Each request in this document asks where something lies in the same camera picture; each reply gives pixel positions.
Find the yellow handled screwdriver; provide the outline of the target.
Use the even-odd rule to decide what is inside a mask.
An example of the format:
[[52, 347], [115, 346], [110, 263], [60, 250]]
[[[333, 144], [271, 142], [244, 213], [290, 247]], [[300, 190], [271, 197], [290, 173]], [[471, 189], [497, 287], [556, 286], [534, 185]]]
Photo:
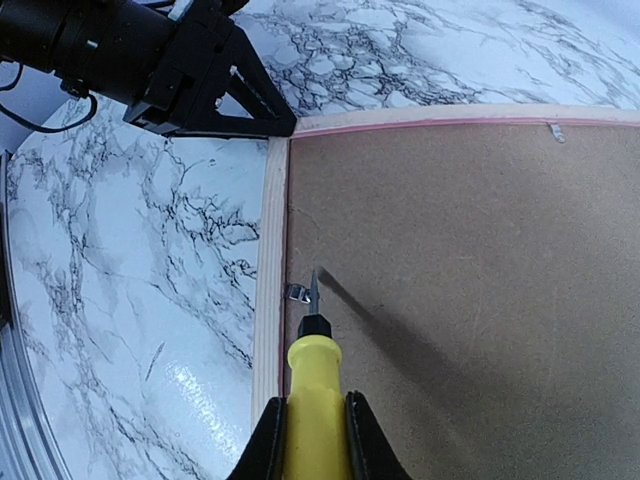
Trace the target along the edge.
[[350, 479], [345, 406], [340, 386], [342, 352], [319, 311], [317, 275], [311, 276], [309, 312], [288, 350], [286, 479]]

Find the pink photo frame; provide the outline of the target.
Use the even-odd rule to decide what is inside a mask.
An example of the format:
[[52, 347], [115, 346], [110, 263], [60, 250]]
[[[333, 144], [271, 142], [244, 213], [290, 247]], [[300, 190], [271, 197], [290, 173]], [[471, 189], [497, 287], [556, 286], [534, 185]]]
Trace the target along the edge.
[[554, 104], [431, 105], [364, 110], [297, 121], [288, 138], [268, 142], [258, 245], [251, 426], [266, 402], [284, 390], [285, 280], [290, 141], [352, 131], [456, 124], [639, 126], [637, 110]]

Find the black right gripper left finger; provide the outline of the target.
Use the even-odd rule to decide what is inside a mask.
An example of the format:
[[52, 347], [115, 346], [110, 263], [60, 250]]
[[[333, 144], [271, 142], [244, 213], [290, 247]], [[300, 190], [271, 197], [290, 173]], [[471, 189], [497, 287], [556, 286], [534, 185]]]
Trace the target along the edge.
[[280, 480], [284, 469], [287, 400], [273, 397], [255, 426], [228, 480]]

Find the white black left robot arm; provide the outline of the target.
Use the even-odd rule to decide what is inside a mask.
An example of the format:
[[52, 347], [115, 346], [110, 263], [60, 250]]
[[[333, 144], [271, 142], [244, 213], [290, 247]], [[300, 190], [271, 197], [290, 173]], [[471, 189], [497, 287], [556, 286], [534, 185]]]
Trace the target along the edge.
[[1, 58], [54, 73], [61, 88], [126, 105], [164, 137], [289, 137], [297, 118], [231, 16], [242, 1], [4, 1]]

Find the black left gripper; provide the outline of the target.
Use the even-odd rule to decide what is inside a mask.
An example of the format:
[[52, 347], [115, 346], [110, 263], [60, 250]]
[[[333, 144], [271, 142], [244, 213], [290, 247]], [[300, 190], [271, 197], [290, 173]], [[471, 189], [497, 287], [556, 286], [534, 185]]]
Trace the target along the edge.
[[176, 137], [287, 138], [297, 117], [245, 32], [238, 1], [193, 1], [124, 121]]

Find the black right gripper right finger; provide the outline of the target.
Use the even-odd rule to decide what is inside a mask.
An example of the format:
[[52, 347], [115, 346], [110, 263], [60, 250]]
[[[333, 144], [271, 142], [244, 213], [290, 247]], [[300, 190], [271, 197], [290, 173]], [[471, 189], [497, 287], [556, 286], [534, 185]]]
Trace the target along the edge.
[[348, 392], [346, 431], [352, 475], [357, 480], [411, 480], [387, 440], [366, 397]]

